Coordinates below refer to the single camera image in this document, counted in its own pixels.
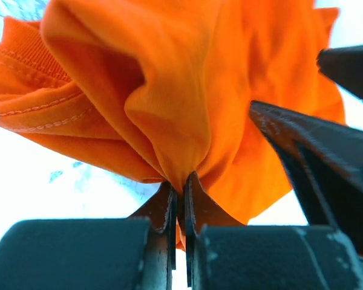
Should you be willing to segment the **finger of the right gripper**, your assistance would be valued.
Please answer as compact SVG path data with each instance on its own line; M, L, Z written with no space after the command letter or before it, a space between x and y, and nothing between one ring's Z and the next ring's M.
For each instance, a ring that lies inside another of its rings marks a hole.
M321 50L317 65L324 76L363 100L363 45Z
M252 101L310 225L340 228L363 256L363 131Z

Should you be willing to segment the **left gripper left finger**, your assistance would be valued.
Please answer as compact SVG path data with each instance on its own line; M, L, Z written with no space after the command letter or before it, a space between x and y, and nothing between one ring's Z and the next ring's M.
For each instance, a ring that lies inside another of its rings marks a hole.
M172 185L163 182L157 192L130 216L149 222L137 289L172 288L172 271L176 269L177 199Z

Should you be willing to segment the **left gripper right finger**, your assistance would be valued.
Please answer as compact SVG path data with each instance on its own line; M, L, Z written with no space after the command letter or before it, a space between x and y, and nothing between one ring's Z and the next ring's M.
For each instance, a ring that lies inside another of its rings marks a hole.
M186 238L186 268L188 286L193 285L195 240L203 226L242 227L244 224L221 208L203 189L197 172L192 172L183 190L183 232Z

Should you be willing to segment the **orange t shirt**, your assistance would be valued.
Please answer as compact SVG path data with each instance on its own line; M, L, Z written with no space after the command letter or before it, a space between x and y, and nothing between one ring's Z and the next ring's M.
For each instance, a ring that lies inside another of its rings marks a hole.
M252 100L344 124L316 65L337 8L313 1L50 1L4 19L0 127L180 192L191 172L242 223L291 191Z

